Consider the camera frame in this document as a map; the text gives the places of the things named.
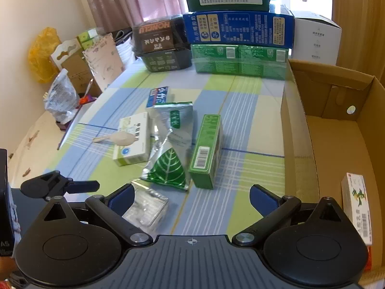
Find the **spoon handle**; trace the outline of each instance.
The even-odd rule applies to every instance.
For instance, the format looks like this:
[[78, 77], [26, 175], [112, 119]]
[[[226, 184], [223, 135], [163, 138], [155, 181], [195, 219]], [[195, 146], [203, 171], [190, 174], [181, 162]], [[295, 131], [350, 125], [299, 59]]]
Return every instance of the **spoon handle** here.
[[107, 140], [107, 139], [110, 139], [110, 136], [97, 137], [97, 138], [92, 139], [92, 142], [97, 143], [97, 142], [100, 142], [102, 140]]

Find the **round hole in cardboard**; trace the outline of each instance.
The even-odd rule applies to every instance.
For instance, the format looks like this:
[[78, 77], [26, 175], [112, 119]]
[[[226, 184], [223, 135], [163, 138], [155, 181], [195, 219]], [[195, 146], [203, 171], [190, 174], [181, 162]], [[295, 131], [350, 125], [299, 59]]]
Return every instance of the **round hole in cardboard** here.
[[348, 113], [350, 115], [350, 114], [353, 114], [355, 111], [356, 111], [356, 107], [354, 105], [351, 105], [346, 110], [346, 113]]

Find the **wood panel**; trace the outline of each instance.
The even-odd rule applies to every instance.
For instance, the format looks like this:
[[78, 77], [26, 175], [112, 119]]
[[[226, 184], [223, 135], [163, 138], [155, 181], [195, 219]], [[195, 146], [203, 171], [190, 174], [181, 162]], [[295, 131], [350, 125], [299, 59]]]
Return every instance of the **wood panel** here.
[[337, 65], [385, 85], [385, 0], [333, 0], [332, 20], [342, 27]]

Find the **white box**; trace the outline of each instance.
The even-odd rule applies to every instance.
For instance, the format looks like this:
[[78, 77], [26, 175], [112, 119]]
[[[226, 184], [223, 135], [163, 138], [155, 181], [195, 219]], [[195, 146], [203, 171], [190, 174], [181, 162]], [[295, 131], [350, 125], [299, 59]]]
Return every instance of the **white box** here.
[[133, 134], [136, 139], [129, 146], [114, 146], [113, 160], [119, 166], [147, 161], [150, 155], [150, 127], [147, 112], [135, 114], [119, 121], [119, 131]]
[[362, 175], [346, 173], [341, 181], [343, 211], [357, 229], [366, 245], [372, 244], [369, 202]]
[[342, 29], [332, 20], [310, 11], [292, 11], [295, 17], [293, 59], [336, 65]]

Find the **table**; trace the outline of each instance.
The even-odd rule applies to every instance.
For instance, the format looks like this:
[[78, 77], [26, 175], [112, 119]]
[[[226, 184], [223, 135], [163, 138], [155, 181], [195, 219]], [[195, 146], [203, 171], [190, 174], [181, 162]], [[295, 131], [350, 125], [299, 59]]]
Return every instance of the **table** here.
[[[113, 145], [92, 139], [117, 130], [119, 119], [145, 111], [152, 88], [169, 86], [173, 101], [194, 105], [193, 143], [204, 114], [221, 114], [224, 142], [214, 190], [190, 186], [189, 192], [151, 184], [169, 197], [159, 234], [235, 233], [261, 218], [249, 202], [249, 189], [261, 184], [284, 194], [284, 158], [280, 107], [283, 81], [233, 75], [196, 74], [194, 67], [150, 73], [132, 64], [79, 120], [46, 171], [60, 170], [75, 180], [96, 179], [108, 195], [139, 178], [145, 162], [118, 167]], [[75, 201], [87, 195], [68, 195]]]

